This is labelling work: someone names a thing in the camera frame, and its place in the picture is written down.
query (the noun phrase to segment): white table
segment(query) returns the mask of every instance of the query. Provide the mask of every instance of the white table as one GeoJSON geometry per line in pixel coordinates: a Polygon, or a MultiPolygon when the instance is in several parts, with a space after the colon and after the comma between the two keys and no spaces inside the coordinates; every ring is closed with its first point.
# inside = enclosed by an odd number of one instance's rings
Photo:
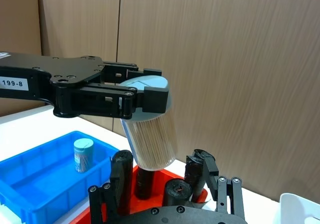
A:
{"type": "MultiPolygon", "coordinates": [[[[0,161],[75,130],[94,136],[120,150],[130,150],[125,137],[82,118],[57,118],[53,115],[52,107],[45,106],[0,118],[0,161]]],[[[167,170],[183,176],[185,163],[176,160],[167,167],[167,170]]],[[[248,224],[273,222],[278,209],[277,202],[246,189],[242,189],[242,194],[245,219],[248,224]]],[[[84,200],[60,218],[56,224],[68,224],[88,206],[89,202],[84,200]]],[[[214,210],[215,202],[208,202],[205,208],[214,210]]],[[[7,207],[0,206],[0,224],[21,224],[21,221],[7,207]]]]}

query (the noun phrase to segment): red tray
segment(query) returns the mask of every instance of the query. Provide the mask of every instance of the red tray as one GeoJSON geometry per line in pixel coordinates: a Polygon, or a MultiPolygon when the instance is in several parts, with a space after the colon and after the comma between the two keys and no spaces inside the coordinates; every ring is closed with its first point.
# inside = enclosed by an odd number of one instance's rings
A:
{"type": "MultiPolygon", "coordinates": [[[[133,169],[133,176],[132,176],[132,189],[131,189],[131,202],[130,202],[131,214],[137,213],[149,208],[153,208],[153,207],[161,207],[166,182],[173,178],[181,178],[180,176],[172,172],[169,172],[167,170],[161,170],[156,172],[154,174],[151,197],[148,200],[140,200],[134,195],[137,169],[138,169],[137,166],[133,169]]],[[[207,195],[208,195],[208,192],[206,190],[203,190],[203,192],[201,193],[201,196],[199,197],[198,202],[203,203],[206,200],[207,195]]],[[[103,220],[106,220],[107,216],[106,216],[105,207],[102,207],[101,210],[102,210],[103,220]]],[[[70,224],[91,224],[90,208],[85,209],[70,224]]]]}

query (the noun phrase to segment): black cylinder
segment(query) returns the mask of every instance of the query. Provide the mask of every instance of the black cylinder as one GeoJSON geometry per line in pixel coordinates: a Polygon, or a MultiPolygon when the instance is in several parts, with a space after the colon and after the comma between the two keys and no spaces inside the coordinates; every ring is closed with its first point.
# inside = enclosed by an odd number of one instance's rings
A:
{"type": "Polygon", "coordinates": [[[147,171],[138,167],[136,172],[136,181],[134,194],[141,200],[147,200],[150,198],[154,183],[155,172],[147,171]]]}
{"type": "Polygon", "coordinates": [[[213,157],[210,153],[195,149],[193,156],[186,157],[186,166],[184,179],[192,187],[193,196],[192,202],[197,202],[206,184],[206,180],[203,176],[204,159],[207,157],[213,157]]]}
{"type": "Polygon", "coordinates": [[[112,158],[112,165],[121,163],[123,167],[124,182],[118,207],[118,214],[121,216],[130,214],[133,161],[134,157],[129,150],[118,151],[112,158]]]}
{"type": "Polygon", "coordinates": [[[91,223],[103,224],[100,205],[100,192],[97,186],[88,188],[91,223]]]}
{"type": "Polygon", "coordinates": [[[192,195],[191,186],[183,179],[167,181],[164,187],[162,206],[185,206],[192,195]]]}

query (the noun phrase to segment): wood panel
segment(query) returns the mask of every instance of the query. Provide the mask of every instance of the wood panel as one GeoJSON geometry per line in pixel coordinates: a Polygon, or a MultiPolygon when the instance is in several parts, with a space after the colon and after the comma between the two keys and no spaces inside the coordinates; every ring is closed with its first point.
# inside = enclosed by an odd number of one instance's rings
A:
{"type": "MultiPolygon", "coordinates": [[[[44,55],[116,60],[119,0],[39,1],[44,55]]],[[[112,129],[112,118],[82,117],[112,129]]]]}
{"type": "MultiPolygon", "coordinates": [[[[0,50],[41,54],[38,0],[0,0],[0,50]]],[[[0,116],[39,107],[42,102],[0,98],[0,116]]]]}
{"type": "Polygon", "coordinates": [[[320,0],[121,0],[118,60],[163,70],[178,158],[320,201],[320,0]]]}

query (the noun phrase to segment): blue plastic bin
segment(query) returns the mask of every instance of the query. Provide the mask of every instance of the blue plastic bin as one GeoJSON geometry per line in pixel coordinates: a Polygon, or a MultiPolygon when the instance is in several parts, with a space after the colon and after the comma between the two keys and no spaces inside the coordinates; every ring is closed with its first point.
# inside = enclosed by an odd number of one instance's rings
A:
{"type": "Polygon", "coordinates": [[[27,224],[51,224],[88,196],[88,187],[109,179],[118,149],[82,132],[71,132],[0,162],[0,204],[27,224]],[[94,141],[93,167],[75,170],[74,141],[94,141]]]}

